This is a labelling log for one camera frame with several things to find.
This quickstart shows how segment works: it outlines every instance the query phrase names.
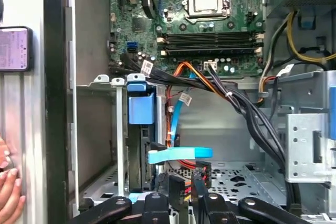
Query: clamp handle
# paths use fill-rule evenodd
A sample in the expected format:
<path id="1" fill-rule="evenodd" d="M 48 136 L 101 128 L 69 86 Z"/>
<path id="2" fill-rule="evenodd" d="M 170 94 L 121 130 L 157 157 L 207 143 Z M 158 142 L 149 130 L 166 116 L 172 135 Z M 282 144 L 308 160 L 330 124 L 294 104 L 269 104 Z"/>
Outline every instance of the clamp handle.
<path id="1" fill-rule="evenodd" d="M 260 223 L 267 224 L 310 224 L 291 213 L 275 207 L 254 197 L 241 199 L 238 204 L 239 213 Z"/>

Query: yellow wire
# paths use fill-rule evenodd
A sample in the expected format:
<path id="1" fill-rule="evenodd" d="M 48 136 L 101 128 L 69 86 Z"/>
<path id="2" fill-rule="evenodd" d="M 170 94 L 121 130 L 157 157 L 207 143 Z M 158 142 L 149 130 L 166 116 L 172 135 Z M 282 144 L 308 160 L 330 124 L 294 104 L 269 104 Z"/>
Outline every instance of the yellow wire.
<path id="1" fill-rule="evenodd" d="M 184 201 L 189 201 L 191 199 L 191 195 L 184 198 Z"/>
<path id="2" fill-rule="evenodd" d="M 323 57 L 323 58 L 311 58 L 309 56 L 300 54 L 296 50 L 294 42 L 293 42 L 292 28 L 293 28 L 294 16 L 295 16 L 295 13 L 292 12 L 290 14 L 288 22 L 287 22 L 287 38 L 288 38 L 289 46 L 292 49 L 292 51 L 294 52 L 294 54 L 296 54 L 301 60 L 305 60 L 305 61 L 308 61 L 308 62 L 324 62 L 324 61 L 336 58 L 336 54 L 333 54 L 333 55 L 330 55 L 330 56 L 327 56 L 327 57 Z"/>

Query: white label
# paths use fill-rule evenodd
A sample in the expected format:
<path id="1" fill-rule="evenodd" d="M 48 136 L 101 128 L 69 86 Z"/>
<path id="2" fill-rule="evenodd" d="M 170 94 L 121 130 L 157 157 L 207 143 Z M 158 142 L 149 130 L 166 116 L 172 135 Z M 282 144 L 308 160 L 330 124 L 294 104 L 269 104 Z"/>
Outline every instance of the white label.
<path id="1" fill-rule="evenodd" d="M 152 72 L 152 68 L 153 68 L 153 63 L 151 63 L 150 61 L 144 60 L 142 67 L 141 67 L 141 73 L 148 77 Z"/>
<path id="2" fill-rule="evenodd" d="M 178 100 L 181 102 L 184 102 L 185 105 L 189 106 L 191 103 L 192 97 L 186 93 L 182 93 Z"/>
<path id="3" fill-rule="evenodd" d="M 280 72 L 277 74 L 277 77 L 280 77 L 285 73 L 289 73 L 293 67 L 294 67 L 294 64 L 287 65 L 285 68 L 280 70 Z"/>

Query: circuit board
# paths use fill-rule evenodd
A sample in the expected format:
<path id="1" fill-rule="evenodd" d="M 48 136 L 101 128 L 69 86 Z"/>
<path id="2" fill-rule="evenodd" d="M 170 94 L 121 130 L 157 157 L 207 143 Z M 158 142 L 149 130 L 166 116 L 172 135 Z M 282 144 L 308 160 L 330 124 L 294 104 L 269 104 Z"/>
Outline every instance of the circuit board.
<path id="1" fill-rule="evenodd" d="M 262 11 L 262 0 L 111 0 L 112 64 L 128 52 L 169 73 L 189 61 L 205 75 L 209 64 L 221 77 L 258 76 Z"/>

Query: sata port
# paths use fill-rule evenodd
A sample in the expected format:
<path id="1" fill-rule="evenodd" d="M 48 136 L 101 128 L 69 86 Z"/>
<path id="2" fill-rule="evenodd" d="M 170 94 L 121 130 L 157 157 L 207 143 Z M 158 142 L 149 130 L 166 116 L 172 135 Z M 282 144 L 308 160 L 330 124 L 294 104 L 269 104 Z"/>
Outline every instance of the sata port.
<path id="1" fill-rule="evenodd" d="M 137 51 L 138 51 L 137 48 L 132 48 L 132 47 L 127 48 L 127 52 L 130 52 L 130 53 L 134 53 L 134 52 L 137 52 Z"/>

